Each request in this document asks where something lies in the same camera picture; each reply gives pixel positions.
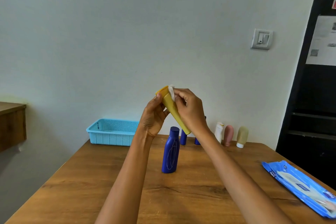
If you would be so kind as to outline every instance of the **table top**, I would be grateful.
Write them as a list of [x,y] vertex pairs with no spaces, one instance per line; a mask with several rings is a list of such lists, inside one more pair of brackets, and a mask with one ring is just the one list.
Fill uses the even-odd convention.
[[[157,137],[151,146],[138,223],[244,223],[211,160],[191,139],[180,147],[176,172],[161,172],[165,142],[166,138]],[[87,141],[6,224],[94,223],[128,149]],[[334,223],[302,203],[262,167],[261,161],[286,160],[274,150],[260,143],[239,149],[235,142],[225,149],[295,223]]]
[[26,108],[25,104],[0,102],[0,115]]

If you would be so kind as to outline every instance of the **white wipe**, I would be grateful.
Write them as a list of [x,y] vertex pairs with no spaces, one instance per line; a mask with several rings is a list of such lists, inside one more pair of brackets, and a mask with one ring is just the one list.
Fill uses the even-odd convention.
[[168,86],[168,90],[169,90],[169,93],[171,95],[171,98],[173,100],[173,102],[175,102],[175,93],[174,93],[174,85],[169,85]]

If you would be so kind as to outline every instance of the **translucent beige bottle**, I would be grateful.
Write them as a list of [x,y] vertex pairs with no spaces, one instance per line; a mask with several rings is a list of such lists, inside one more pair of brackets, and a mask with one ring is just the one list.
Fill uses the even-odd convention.
[[238,148],[244,148],[248,135],[249,135],[249,130],[244,126],[241,126],[238,130],[238,135],[237,135],[237,147]]

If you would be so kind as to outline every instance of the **switch plate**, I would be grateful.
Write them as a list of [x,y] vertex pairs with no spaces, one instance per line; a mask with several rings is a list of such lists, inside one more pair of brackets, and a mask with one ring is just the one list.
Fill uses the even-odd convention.
[[273,33],[271,30],[254,29],[251,48],[269,50],[273,42]]

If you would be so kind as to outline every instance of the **person's right hand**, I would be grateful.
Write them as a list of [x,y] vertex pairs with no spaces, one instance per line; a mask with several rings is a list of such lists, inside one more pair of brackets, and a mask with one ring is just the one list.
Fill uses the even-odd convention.
[[175,102],[183,123],[198,137],[208,132],[209,128],[204,117],[202,100],[189,89],[174,89]]

